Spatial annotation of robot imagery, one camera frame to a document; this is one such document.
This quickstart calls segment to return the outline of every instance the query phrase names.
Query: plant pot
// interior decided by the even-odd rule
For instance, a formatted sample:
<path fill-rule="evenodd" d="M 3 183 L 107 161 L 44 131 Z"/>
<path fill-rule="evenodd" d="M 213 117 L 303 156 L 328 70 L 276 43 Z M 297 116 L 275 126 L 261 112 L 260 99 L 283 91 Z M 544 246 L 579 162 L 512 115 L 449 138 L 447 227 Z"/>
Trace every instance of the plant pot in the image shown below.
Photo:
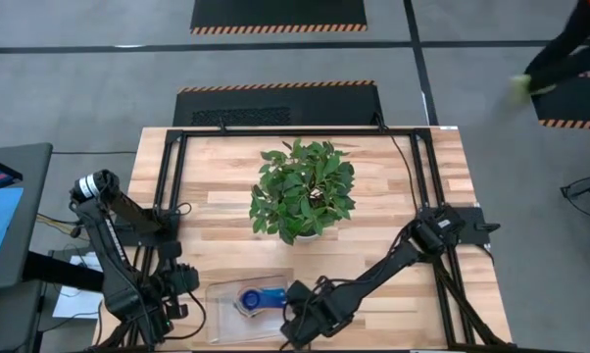
<path fill-rule="evenodd" d="M 316 233 L 312 233 L 311 235 L 297 235 L 297 236 L 295 236 L 295 241 L 301 242 L 301 243 L 313 242 L 313 241 L 315 241 L 315 239 L 318 239 L 320 237 L 321 237 L 321 235 L 316 234 Z"/>

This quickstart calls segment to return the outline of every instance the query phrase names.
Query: blue tape dispenser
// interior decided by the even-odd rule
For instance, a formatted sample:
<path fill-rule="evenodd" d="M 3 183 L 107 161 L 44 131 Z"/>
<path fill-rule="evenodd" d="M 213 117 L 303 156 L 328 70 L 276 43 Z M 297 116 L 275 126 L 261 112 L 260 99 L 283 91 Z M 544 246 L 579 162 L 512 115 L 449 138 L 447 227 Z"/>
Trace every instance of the blue tape dispenser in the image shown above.
<path fill-rule="evenodd" d="M 239 292 L 234 306 L 246 317 L 254 317 L 266 309 L 282 309 L 286 305 L 284 288 L 245 288 Z"/>

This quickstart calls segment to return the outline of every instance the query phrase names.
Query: white paper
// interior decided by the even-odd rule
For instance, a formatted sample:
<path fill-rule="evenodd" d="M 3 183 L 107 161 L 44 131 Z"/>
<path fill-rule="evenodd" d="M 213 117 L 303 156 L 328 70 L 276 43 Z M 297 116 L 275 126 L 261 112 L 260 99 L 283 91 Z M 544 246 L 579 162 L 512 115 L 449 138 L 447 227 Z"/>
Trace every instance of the white paper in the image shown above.
<path fill-rule="evenodd" d="M 86 256 L 71 256 L 71 264 L 79 265 L 81 259 L 86 263 L 89 269 L 102 272 L 99 265 L 99 259 L 94 252 L 89 252 Z M 79 313 L 95 313 L 91 315 L 79 315 L 81 319 L 97 319 L 97 310 L 99 303 L 103 300 L 103 294 L 91 292 L 83 289 L 76 289 L 63 285 L 60 290 L 62 294 L 58 296 L 56 308 L 53 310 L 54 318 L 70 318 Z"/>

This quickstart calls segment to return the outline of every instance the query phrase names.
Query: blue handle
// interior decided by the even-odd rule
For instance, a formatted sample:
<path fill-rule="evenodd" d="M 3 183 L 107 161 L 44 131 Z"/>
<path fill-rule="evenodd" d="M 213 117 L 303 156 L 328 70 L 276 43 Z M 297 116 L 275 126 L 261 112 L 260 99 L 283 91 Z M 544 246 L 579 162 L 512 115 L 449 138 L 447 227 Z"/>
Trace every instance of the blue handle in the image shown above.
<path fill-rule="evenodd" d="M 284 288 L 248 289 L 239 298 L 241 306 L 247 311 L 258 309 L 281 309 L 286 305 Z"/>

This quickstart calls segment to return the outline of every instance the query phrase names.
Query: person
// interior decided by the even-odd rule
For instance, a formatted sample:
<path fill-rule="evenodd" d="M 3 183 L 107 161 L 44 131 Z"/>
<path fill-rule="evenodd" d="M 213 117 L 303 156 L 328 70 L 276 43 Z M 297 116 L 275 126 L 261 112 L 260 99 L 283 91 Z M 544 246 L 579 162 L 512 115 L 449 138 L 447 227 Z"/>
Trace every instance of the person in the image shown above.
<path fill-rule="evenodd" d="M 590 71 L 590 45 L 569 55 L 589 37 L 590 0 L 578 0 L 563 32 L 543 48 L 523 75 L 512 78 L 516 96 L 545 94 L 558 82 Z"/>

